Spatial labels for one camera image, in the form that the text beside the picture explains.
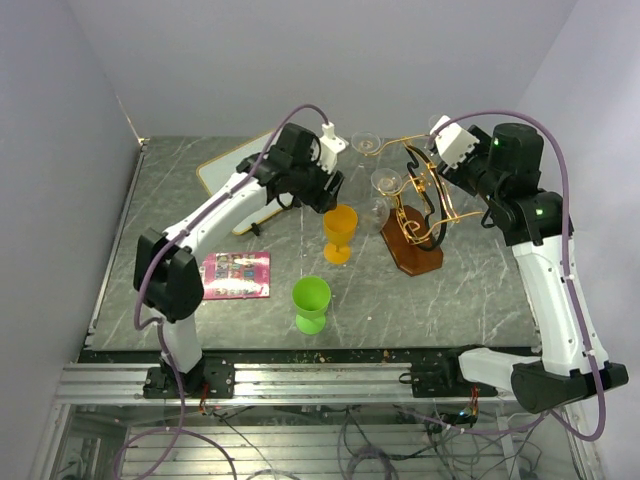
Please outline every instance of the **wire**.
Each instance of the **wire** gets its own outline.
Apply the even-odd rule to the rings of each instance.
[[[533,472],[536,468],[538,468],[538,464],[540,463],[540,458],[542,457],[542,449],[539,446],[537,446],[535,443],[531,442],[531,441],[523,441],[523,440],[514,438],[513,442],[514,443],[524,442],[525,444],[529,444],[533,448],[538,450],[538,456],[536,457],[536,461],[533,463],[533,465],[531,465],[531,471]]]
[[[465,465],[467,467],[472,467],[473,465],[477,464],[480,460],[480,445],[478,445],[478,440],[477,437],[474,435],[471,438],[473,439],[473,444],[476,447],[476,453],[475,455],[471,456],[471,460],[469,460],[468,462],[466,460],[460,460],[459,458],[456,457],[456,455],[453,452],[453,440],[455,438],[457,438],[459,435],[456,436],[451,436],[451,438],[449,439],[449,444],[451,445],[451,452],[449,453],[449,451],[447,451],[446,445],[444,442],[440,442],[440,445],[442,446],[442,450],[443,452],[450,457],[454,458],[454,461],[461,463],[462,465]],[[483,450],[486,450],[487,448],[491,447],[492,443],[494,442],[498,442],[498,440],[491,440],[489,439],[490,445],[487,445]]]
[[[252,473],[250,476],[247,477],[247,480],[252,480],[261,475],[279,475],[281,477],[290,478],[291,480],[301,480],[300,477],[296,477],[293,473],[282,472],[280,470],[271,470],[271,469],[259,470],[255,473]]]
[[[289,204],[289,206],[287,207],[284,203],[282,203],[282,200],[280,199],[280,195],[276,196],[276,202],[278,202],[278,205],[280,206],[280,208],[282,210],[284,210],[285,212],[287,210],[292,210],[294,207],[294,202],[293,199],[291,199],[291,203]]]
[[[351,454],[351,456],[355,456],[356,454],[351,450],[351,448],[349,448],[349,445],[347,445],[347,427],[349,426],[349,421],[351,421],[351,423],[353,423],[355,425],[355,427],[358,429],[358,431],[360,432],[360,435],[362,436],[362,438],[364,439],[365,442],[367,442],[367,445],[372,446],[373,444],[369,441],[369,439],[367,438],[367,435],[364,433],[364,431],[362,430],[362,428],[360,427],[360,424],[358,423],[358,421],[353,417],[353,415],[351,415],[351,413],[349,411],[347,411],[347,416],[346,416],[346,426],[344,429],[344,432],[342,433],[343,435],[343,443],[345,448],[347,449],[347,451]],[[424,458],[424,456],[420,456],[420,454],[428,451],[428,450],[432,450],[433,446],[429,445],[427,447],[421,448],[420,450],[416,450],[415,452],[409,454],[409,455],[400,455],[400,454],[386,454],[389,459],[393,460],[393,461],[404,461],[404,460],[410,460],[412,458]]]
[[[209,384],[205,383],[202,388],[202,397],[200,397],[200,403],[198,404],[198,412],[202,415],[206,415],[207,396],[209,395]]]
[[[389,458],[389,455],[387,455],[384,452],[384,450],[382,450],[381,448],[378,448],[373,445],[369,445],[369,446],[360,448],[356,452],[356,455],[354,457],[351,457],[351,460],[349,460],[349,465],[347,466],[347,478],[349,480],[353,478],[353,475],[356,472],[356,468],[358,467],[360,462],[362,462],[362,460],[367,460],[367,459],[380,460],[380,463],[382,463],[384,467],[385,480],[391,480],[392,478],[395,478],[396,480],[400,479],[398,475],[398,471],[391,463],[391,459]]]
[[[500,460],[493,467],[491,467],[489,470],[485,471],[482,475],[480,475],[480,477],[478,477],[477,480],[482,480],[482,478],[484,478],[491,470],[495,470],[496,468],[498,468],[500,465],[502,465],[507,460],[517,459],[518,455],[520,455],[522,453],[522,450],[524,449],[524,446],[528,443],[529,438],[531,437],[531,435],[533,435],[534,430],[536,428],[538,428],[538,425],[540,425],[540,424],[538,423],[531,430],[529,430],[529,432],[527,433],[527,436],[524,437],[524,441],[522,443],[522,446],[518,449],[518,451],[516,453],[514,453],[510,457],[505,457],[502,460]],[[511,478],[511,474],[513,473],[513,469],[515,468],[516,463],[517,463],[516,461],[513,462],[513,465],[511,466],[511,470],[509,471],[509,476],[507,478]]]
[[[225,420],[231,420],[233,417],[237,417],[238,415],[240,415],[241,413],[244,413],[248,410],[251,410],[252,408],[255,408],[254,406],[249,406],[249,407],[244,407],[242,410],[236,412],[236,413],[232,413],[231,415],[220,415],[220,414],[216,414],[218,417],[222,417]]]
[[[438,460],[440,460],[440,463],[442,463],[442,465],[444,465],[444,468],[447,470],[447,473],[449,475],[451,475],[452,480],[456,480],[456,475],[453,473],[453,471],[451,470],[451,466],[449,465],[449,462],[447,462],[447,460],[442,456],[442,454],[438,451],[438,444],[437,442],[433,439],[433,433],[431,433],[429,430],[427,430],[427,437],[429,437],[429,441],[431,442],[431,445],[433,445],[433,450],[434,452],[436,452],[436,455],[438,456]]]
[[[531,423],[528,423],[526,425],[521,425],[521,426],[518,426],[518,427],[510,427],[510,428],[507,428],[505,430],[477,430],[477,429],[457,427],[455,425],[451,425],[449,423],[446,423],[446,422],[442,421],[439,418],[429,417],[428,415],[424,415],[424,414],[416,412],[414,410],[406,409],[406,408],[404,408],[402,406],[399,406],[399,405],[396,405],[394,407],[380,407],[380,408],[384,409],[384,410],[393,408],[395,410],[401,411],[404,414],[411,415],[412,417],[414,417],[414,418],[416,418],[418,420],[421,420],[423,422],[435,423],[437,425],[445,427],[447,430],[453,430],[453,431],[459,432],[461,434],[464,433],[465,435],[485,435],[485,436],[510,435],[510,434],[518,433],[518,432],[527,432],[527,431],[529,431],[530,428],[533,428],[533,427],[539,425],[540,423],[542,423],[542,421],[549,414],[549,412],[542,412],[540,414],[540,416],[538,416],[538,418],[536,418]]]
[[[246,436],[244,436],[242,434],[242,432],[240,430],[238,430],[237,428],[235,428],[233,425],[231,425],[226,418],[223,418],[219,415],[216,415],[215,413],[213,414],[214,417],[216,417],[218,420],[221,420],[225,423],[225,425],[227,427],[229,427],[231,430],[233,430],[235,433],[237,433],[238,435],[240,435],[240,437],[242,437],[242,439],[247,442],[249,444],[249,446],[251,448],[253,448],[256,452],[258,452],[258,455],[260,455],[260,457],[262,458],[262,460],[264,460],[264,462],[269,465],[269,470],[271,472],[273,472],[273,478],[275,480],[278,480],[277,474],[275,473],[276,470],[273,468],[273,465],[271,465],[271,462],[269,460],[267,460],[267,457],[265,457],[262,452],[260,451],[260,449],[258,447],[256,447],[253,443],[251,443],[251,440],[249,440]]]
[[[68,464],[66,467],[64,467],[62,470],[58,470],[58,471],[56,472],[56,475],[60,475],[61,473],[66,472],[66,471],[67,471],[67,470],[69,470],[71,467],[73,467],[73,466],[75,466],[75,465],[77,465],[77,464],[78,464],[78,462],[73,462],[73,461],[69,462],[69,464]]]
[[[569,292],[569,299],[571,300],[573,311],[576,315],[580,335],[582,336],[582,342],[584,344],[584,355],[587,358],[589,367],[591,368],[591,373],[593,374],[593,381],[595,383],[596,395],[598,398],[598,424],[596,425],[596,428],[592,434],[585,435],[579,430],[575,429],[569,422],[565,421],[562,416],[560,416],[555,411],[551,410],[550,413],[572,435],[579,438],[580,440],[593,442],[600,438],[602,436],[602,433],[604,432],[604,427],[607,419],[607,408],[604,398],[604,385],[602,384],[602,378],[600,377],[598,363],[594,356],[593,344],[591,343],[591,335],[589,334],[589,328],[587,327],[587,322],[584,318],[584,312],[582,311],[582,306],[580,305],[575,280],[573,275],[571,274],[572,265],[569,258],[569,173],[567,171],[567,163],[565,161],[564,154],[562,153],[562,148],[560,148],[560,144],[544,125],[542,125],[535,118],[530,117],[529,115],[515,112],[513,110],[483,110],[480,112],[468,113],[451,120],[447,120],[438,128],[436,128],[431,135],[429,135],[427,144],[431,146],[435,144],[436,137],[449,125],[471,117],[480,117],[484,115],[506,115],[530,123],[538,130],[540,130],[542,134],[547,138],[558,160],[558,166],[560,168],[560,178],[562,181],[562,273],[565,285],[567,286],[567,291]]]
[[[473,467],[477,463],[480,463],[480,445],[478,445],[478,437],[471,437],[471,441],[473,445],[476,447],[476,462],[469,465],[469,473],[471,474],[471,478],[473,478]],[[451,453],[453,453],[453,439],[451,439]]]
[[[340,428],[340,433],[338,434],[338,441],[336,443],[336,454],[338,457],[338,468],[340,468],[340,475],[342,476],[342,478],[344,480],[348,480],[347,476],[344,472],[344,468],[342,467],[342,452],[341,450],[341,445],[340,445],[340,440],[345,437],[346,438],[346,431],[347,431],[347,422],[349,421],[349,417],[347,415],[344,416],[344,420],[342,422],[342,427]]]
[[[144,328],[148,327],[152,323],[158,323],[160,319],[156,317],[151,317],[144,322],[140,322],[140,316],[142,315],[142,305],[144,304],[144,299],[146,297],[147,289],[149,288],[149,284],[151,283],[151,276],[153,272],[157,268],[158,264],[162,261],[166,253],[179,241],[185,238],[189,233],[196,228],[211,212],[213,212],[220,204],[222,204],[225,200],[227,200],[231,195],[237,193],[240,189],[242,189],[246,184],[248,184],[251,180],[253,180],[253,175],[256,173],[260,164],[264,161],[264,156],[271,147],[271,144],[275,140],[280,130],[285,126],[285,124],[300,110],[304,110],[305,108],[309,108],[311,110],[315,110],[322,116],[322,120],[325,124],[329,123],[329,118],[327,115],[317,106],[306,103],[294,108],[291,113],[289,113],[285,119],[278,125],[278,127],[271,133],[267,141],[265,142],[262,150],[258,154],[258,157],[249,170],[249,173],[235,186],[233,186],[230,192],[225,193],[217,197],[214,201],[212,201],[206,208],[204,208],[198,215],[196,215],[193,220],[182,230],[179,234],[177,234],[174,238],[170,239],[167,244],[160,249],[160,251],[153,257],[153,260],[149,263],[149,267],[142,278],[142,282],[140,283],[140,289],[138,291],[138,296],[136,298],[135,309],[133,312],[133,325],[138,331],[142,331]]]

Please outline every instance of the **cable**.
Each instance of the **cable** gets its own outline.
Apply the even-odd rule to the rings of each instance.
[[[342,452],[340,451],[340,439],[343,438],[343,436],[346,438],[346,431],[347,431],[347,422],[349,421],[349,417],[347,415],[344,416],[344,421],[342,422],[342,427],[340,428],[340,433],[338,434],[338,442],[336,443],[336,454],[338,457],[338,468],[340,468],[340,475],[342,476],[342,478],[344,480],[348,480],[347,476],[344,472],[344,468],[342,467]]]
[[[282,472],[280,470],[271,470],[271,469],[259,470],[255,473],[252,473],[250,476],[247,477],[247,480],[252,480],[256,477],[259,477],[260,475],[279,475],[281,477],[290,478],[291,480],[301,480],[300,477],[296,477],[293,473]]]
[[[488,223],[490,217],[491,217],[491,209],[489,208],[489,209],[487,209],[486,212],[484,212],[484,215],[482,216],[482,220],[480,220],[480,226],[482,228],[489,229],[489,228],[493,228],[493,227],[496,226],[496,224],[493,223],[493,219],[491,220],[491,223]]]
[[[252,406],[249,406],[249,407],[244,407],[242,410],[240,410],[240,411],[238,411],[236,413],[232,413],[231,415],[219,415],[219,414],[216,414],[216,416],[224,418],[225,420],[231,420],[233,417],[237,417],[241,413],[244,413],[244,412],[246,412],[248,410],[251,410],[253,408],[255,408],[255,407],[252,405]]]
[[[471,464],[469,465],[469,473],[471,474],[470,477],[473,478],[473,467],[474,465],[477,465],[478,463],[480,463],[480,445],[478,445],[478,437],[476,436],[471,436],[471,441],[473,442],[473,446],[476,447],[476,456],[474,457],[476,459],[475,463],[473,463],[473,460],[471,462]],[[451,439],[451,453],[453,453],[453,439]]]
[[[271,471],[273,473],[273,478],[274,480],[278,480],[278,476],[276,473],[276,470],[273,468],[273,465],[271,465],[271,462],[269,460],[267,460],[267,457],[265,457],[262,452],[260,451],[260,449],[258,447],[256,447],[253,443],[251,443],[251,440],[249,440],[247,437],[245,437],[242,432],[240,432],[240,430],[238,430],[237,428],[235,428],[233,425],[231,425],[226,418],[223,418],[219,415],[216,415],[215,413],[213,414],[214,417],[216,417],[219,420],[222,420],[225,425],[227,427],[229,427],[231,430],[233,430],[235,433],[237,433],[238,435],[240,435],[240,437],[242,437],[242,439],[247,442],[249,444],[249,446],[251,448],[253,448],[256,452],[258,452],[258,455],[260,455],[260,457],[262,458],[262,460],[264,460],[264,462],[269,465],[269,471]]]
[[[288,207],[284,203],[282,203],[282,200],[280,200],[280,195],[276,197],[276,202],[278,202],[278,205],[280,206],[280,208],[285,212],[287,210],[293,210],[293,207],[294,207],[293,198],[291,199],[291,204]]]
[[[436,414],[436,417],[442,418],[442,416],[438,413],[437,405],[435,407],[435,414]],[[455,425],[458,422],[458,419],[459,419],[459,416],[456,416],[451,425],[452,426]],[[426,426],[427,437],[429,438],[429,442],[431,442],[431,444],[433,445],[433,450],[436,452],[436,455],[438,456],[438,460],[440,460],[440,463],[442,463],[442,465],[444,466],[444,468],[447,471],[447,473],[451,476],[451,479],[452,480],[457,480],[456,475],[451,470],[451,466],[449,465],[449,462],[443,457],[442,453],[440,453],[440,451],[438,450],[438,443],[433,439],[434,432],[433,432],[432,427],[433,427],[432,424],[429,424],[429,425]],[[440,436],[442,438],[442,441],[440,442],[440,444],[442,446],[443,452],[446,452],[446,449],[444,447],[444,443],[446,442],[446,440],[448,439],[450,434],[451,434],[451,432],[449,430],[447,430],[447,432],[445,433],[445,435],[443,437],[442,436],[442,431],[440,432]]]
[[[482,480],[482,478],[484,478],[491,470],[495,470],[496,468],[498,468],[500,465],[502,465],[504,462],[506,462],[507,460],[511,460],[512,458],[517,460],[518,455],[520,455],[522,453],[522,450],[524,450],[524,446],[529,442],[529,438],[531,437],[531,435],[533,435],[534,430],[538,427],[538,425],[540,425],[539,423],[534,426],[531,430],[529,430],[527,432],[527,436],[524,437],[524,441],[522,443],[522,446],[518,449],[518,451],[516,453],[514,453],[513,455],[511,455],[510,457],[505,457],[502,460],[500,460],[498,463],[496,463],[493,467],[491,467],[489,470],[487,470],[486,472],[484,472],[482,475],[480,475],[480,477],[478,477],[477,480]],[[517,461],[513,462],[513,465],[511,466],[511,469],[509,471],[509,476],[507,478],[511,478],[511,474],[513,473],[513,469],[516,466]]]
[[[443,422],[439,418],[429,417],[428,415],[424,415],[423,413],[419,413],[414,410],[405,409],[404,407],[401,407],[399,405],[396,405],[395,407],[380,407],[380,408],[384,410],[394,408],[395,410],[400,410],[402,413],[411,415],[412,417],[418,420],[421,420],[423,422],[430,422],[430,423],[435,423],[437,425],[441,425],[445,427],[446,430],[453,430],[461,434],[464,433],[465,435],[485,435],[485,436],[510,435],[512,433],[527,432],[529,431],[530,428],[533,428],[539,425],[549,414],[549,412],[542,412],[540,416],[536,418],[533,422],[528,423],[527,425],[519,426],[519,427],[510,427],[505,430],[477,430],[475,428],[470,429],[470,428],[457,427],[455,425],[451,425],[449,423]]]
[[[382,466],[384,467],[385,480],[392,480],[392,478],[395,478],[396,480],[400,479],[398,471],[391,463],[389,455],[387,455],[381,448],[369,445],[360,448],[356,452],[356,456],[351,457],[351,460],[349,460],[349,465],[347,466],[347,478],[349,480],[353,478],[353,475],[356,472],[356,468],[358,467],[360,462],[367,459],[380,460],[380,463],[382,463]]]
[[[553,134],[535,118],[525,115],[523,113],[515,112],[512,110],[483,110],[480,112],[468,113],[459,117],[447,120],[437,129],[433,131],[427,138],[427,144],[433,146],[435,144],[436,137],[453,123],[457,123],[461,120],[465,120],[471,117],[479,117],[484,115],[506,115],[515,117],[525,122],[530,123],[547,138],[558,160],[558,166],[560,168],[560,178],[562,181],[562,273],[567,291],[569,292],[569,298],[573,306],[573,310],[576,315],[580,334],[582,335],[582,342],[584,344],[584,354],[587,357],[591,373],[593,374],[593,380],[596,387],[596,395],[598,397],[598,424],[594,432],[590,435],[585,435],[582,432],[575,429],[570,423],[566,422],[558,413],[551,411],[551,415],[558,421],[564,428],[566,428],[571,434],[586,442],[593,442],[602,436],[604,432],[604,426],[607,419],[607,409],[604,398],[604,385],[602,384],[602,378],[600,377],[600,371],[593,353],[593,344],[591,343],[591,336],[589,335],[589,328],[584,318],[584,312],[578,299],[578,292],[574,283],[573,275],[571,274],[571,263],[569,260],[569,174],[567,171],[567,163],[560,148],[560,144],[553,136]]]
[[[58,470],[56,472],[56,475],[60,475],[61,473],[66,472],[67,470],[71,469],[71,467],[74,467],[77,464],[78,462],[73,462],[73,461],[69,462],[69,464],[66,467],[64,467],[62,470]]]
[[[529,444],[533,448],[538,450],[538,456],[536,457],[536,461],[531,465],[531,471],[533,472],[536,468],[538,468],[538,464],[540,463],[540,458],[542,457],[542,449],[539,446],[537,446],[535,443],[531,442],[531,441],[520,440],[520,439],[514,438],[513,442],[514,443],[524,442],[525,444]]]
[[[444,442],[440,442],[440,446],[442,447],[442,450],[443,450],[443,452],[445,453],[445,455],[446,455],[446,456],[448,456],[448,457],[452,457],[452,458],[453,458],[453,460],[454,460],[455,462],[459,462],[459,463],[461,463],[462,465],[465,465],[465,466],[467,466],[467,467],[473,467],[473,465],[477,464],[477,463],[480,461],[480,460],[479,460],[479,459],[480,459],[480,445],[478,445],[477,436],[476,436],[476,435],[472,435],[472,436],[471,436],[471,439],[473,440],[473,445],[476,447],[476,453],[475,453],[475,455],[471,456],[471,460],[469,460],[468,462],[467,462],[466,460],[460,460],[460,459],[459,459],[458,457],[456,457],[456,455],[454,454],[454,451],[453,451],[453,445],[454,445],[453,440],[454,440],[455,438],[459,437],[459,436],[460,436],[460,435],[451,436],[451,438],[450,438],[450,439],[448,439],[448,440],[449,440],[449,444],[451,445],[451,452],[449,452],[449,451],[447,450],[446,445],[445,445],[445,443],[444,443]],[[494,441],[497,441],[497,440],[491,440],[491,439],[489,439],[489,442],[490,442],[490,443],[493,443]]]
[[[360,427],[360,424],[357,422],[357,420],[353,417],[353,415],[351,415],[350,412],[347,413],[348,417],[346,418],[346,426],[343,432],[343,443],[345,448],[347,449],[347,451],[351,454],[351,456],[355,456],[356,454],[351,450],[351,448],[349,448],[349,445],[347,445],[347,427],[349,426],[349,421],[351,421],[356,428],[358,429],[358,431],[360,432],[360,435],[362,436],[362,438],[364,439],[365,442],[367,442],[367,445],[371,446],[373,445],[369,439],[367,438],[366,434],[364,433],[364,431],[362,430],[362,428]],[[386,454],[390,460],[393,461],[404,461],[404,460],[411,460],[412,458],[425,458],[425,456],[422,456],[420,454],[428,451],[428,450],[432,450],[433,446],[429,445],[427,447],[423,447],[420,450],[416,450],[415,452],[409,454],[409,455],[400,455],[400,454]]]

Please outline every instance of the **gray marble surface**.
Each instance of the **gray marble surface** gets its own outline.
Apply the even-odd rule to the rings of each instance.
[[[132,326],[136,292],[132,287],[135,247],[147,228],[162,230],[207,199],[196,168],[246,139],[157,137],[149,141],[129,206],[106,294],[94,324],[95,350],[157,349],[150,328]],[[366,175],[389,167],[406,173],[401,147],[364,158],[349,149],[340,156],[347,182],[342,200],[354,195],[356,167]],[[477,199],[452,188],[459,212],[483,209]],[[416,196],[407,203],[420,208]],[[537,344],[532,316],[510,250],[500,232],[480,227],[480,217],[451,225],[443,244],[442,269],[418,277],[399,271],[380,235],[358,232],[352,258],[344,266],[327,263],[322,217],[309,208],[282,212],[263,224],[263,234],[229,234],[218,251],[271,253],[271,297],[203,302],[197,326],[203,348],[398,348]],[[327,326],[307,336],[295,326],[291,302],[294,283],[319,275],[330,285]]]

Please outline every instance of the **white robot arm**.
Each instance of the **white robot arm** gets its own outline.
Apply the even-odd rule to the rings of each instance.
[[[150,229],[138,240],[134,273],[137,290],[162,246],[182,237],[180,234],[187,225],[219,203],[201,219],[196,229],[167,252],[154,270],[144,298],[153,315],[162,319],[168,349],[183,374],[197,369],[202,359],[194,318],[203,295],[198,267],[219,241],[240,221],[279,195],[290,194],[297,205],[308,205],[318,213],[335,206],[344,180],[336,169],[337,157],[348,144],[335,135],[333,124],[323,125],[322,129],[323,136],[318,138],[303,127],[286,124],[253,178],[247,181],[257,154],[243,160],[225,186],[188,217],[162,234]],[[245,182],[242,188],[234,188],[241,182]]]
[[[432,130],[448,122],[442,117]],[[542,357],[520,357],[488,348],[470,348],[459,358],[462,377],[513,392],[523,408],[539,413],[594,395],[587,353],[596,362],[604,389],[628,382],[624,365],[609,362],[586,309],[569,239],[570,280],[591,343],[583,336],[562,266],[562,197],[538,188],[543,139],[533,127],[506,123],[489,137],[478,127],[453,123],[435,139],[442,177],[489,207],[493,224],[516,258],[535,324]]]

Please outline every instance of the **metal frame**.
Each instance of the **metal frame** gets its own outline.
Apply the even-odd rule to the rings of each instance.
[[[58,455],[64,448],[66,433],[74,409],[80,405],[177,406],[179,400],[147,400],[142,397],[147,370],[155,364],[69,364],[64,368],[54,397],[36,462],[30,475],[34,480],[50,480]],[[414,398],[410,385],[398,383],[400,374],[408,372],[409,363],[398,364],[235,364],[236,390],[231,399],[211,400],[220,406],[245,405],[344,405],[389,404],[429,406],[437,403],[466,404],[467,397]],[[197,406],[199,399],[187,399]],[[483,403],[498,409],[498,421],[506,421],[501,407],[515,404],[512,395],[483,397]],[[581,404],[564,409],[565,418],[576,428],[587,431]],[[584,480],[605,478],[594,444],[569,435]],[[511,480],[519,472],[513,469]]]
[[[147,370],[156,364],[70,364],[62,373],[54,402],[58,405],[179,405],[178,399],[142,396]],[[409,363],[240,364],[233,398],[212,399],[216,405],[335,405],[430,401],[461,403],[468,397],[414,398],[411,385],[398,378]],[[483,402],[515,401],[512,395],[483,397]],[[187,405],[197,406],[198,398]]]
[[[29,478],[33,480],[49,480],[56,467],[58,456],[66,442],[66,433],[69,429],[72,405],[54,405],[49,412],[38,453],[31,466]]]
[[[122,238],[122,232],[126,224],[127,213],[129,212],[131,200],[133,199],[133,192],[138,183],[138,178],[140,177],[140,171],[142,169],[142,164],[145,159],[147,146],[148,146],[148,140],[143,139],[140,143],[140,153],[138,153],[138,158],[136,160],[136,166],[133,172],[133,176],[131,177],[129,190],[127,191],[127,196],[125,197],[124,203],[122,205],[122,210],[120,212],[120,219],[118,220],[118,227],[116,228],[116,235],[113,239],[113,245],[111,245],[109,260],[107,261],[107,268],[105,270],[104,277],[102,278],[102,283],[100,284],[98,298],[96,299],[96,303],[93,307],[93,313],[91,314],[91,321],[89,322],[89,329],[87,331],[87,336],[85,337],[85,342],[84,342],[84,348],[86,349],[91,349],[91,346],[93,344],[93,335],[96,331],[96,322],[98,320],[98,314],[100,313],[100,307],[102,307],[102,302],[104,300],[104,296],[107,291],[107,284],[109,283],[109,277],[111,276],[111,270],[113,269],[113,263],[116,258],[116,252],[118,251],[118,246],[120,245],[120,239]]]

